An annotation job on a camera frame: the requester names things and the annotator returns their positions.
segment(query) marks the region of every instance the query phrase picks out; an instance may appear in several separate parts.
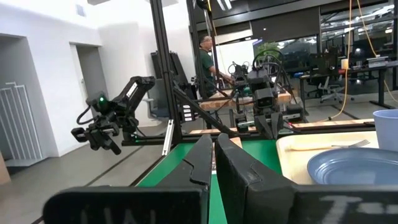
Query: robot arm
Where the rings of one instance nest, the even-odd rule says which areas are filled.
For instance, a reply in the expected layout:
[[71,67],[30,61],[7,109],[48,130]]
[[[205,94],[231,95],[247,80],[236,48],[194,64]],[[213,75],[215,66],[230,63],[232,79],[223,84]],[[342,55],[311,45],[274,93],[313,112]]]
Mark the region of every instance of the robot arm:
[[[90,142],[93,150],[100,147],[105,150],[111,149],[115,154],[120,154],[121,150],[118,145],[110,138],[119,135],[120,128],[124,132],[134,133],[138,126],[138,120],[135,118],[135,110],[137,109],[146,92],[155,85],[154,77],[132,77],[129,83],[123,88],[119,96],[108,101],[103,92],[96,94],[94,97],[86,100],[87,109],[79,115],[78,124],[86,124],[91,121],[87,129],[74,128],[71,133],[78,142]],[[94,108],[100,115],[95,118],[80,122],[81,117]]]

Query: gray floor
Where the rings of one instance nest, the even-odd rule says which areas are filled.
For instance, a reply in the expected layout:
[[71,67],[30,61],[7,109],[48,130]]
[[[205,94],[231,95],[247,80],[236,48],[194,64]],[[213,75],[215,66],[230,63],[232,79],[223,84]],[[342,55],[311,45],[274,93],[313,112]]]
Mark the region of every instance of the gray floor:
[[[356,96],[355,101],[349,101],[345,111],[358,118],[372,118],[372,113],[383,108],[368,103],[377,96]],[[398,106],[386,95],[386,103]],[[321,121],[339,112],[332,107],[341,105],[335,101],[319,104],[318,100],[308,100],[307,119],[311,122]],[[228,110],[220,111],[223,123],[230,126]],[[334,120],[347,120],[352,117],[341,114]],[[153,134],[164,128],[142,128],[145,134]],[[186,132],[203,129],[205,123],[197,119],[191,123],[182,124]],[[121,136],[115,139],[118,144]],[[84,146],[61,158],[47,159],[12,176],[12,182],[0,185],[0,223],[32,223],[41,216],[42,206],[51,195],[69,187],[98,185],[127,186],[141,175],[161,154],[161,146],[123,147],[122,154],[115,156],[111,151],[92,151]]]

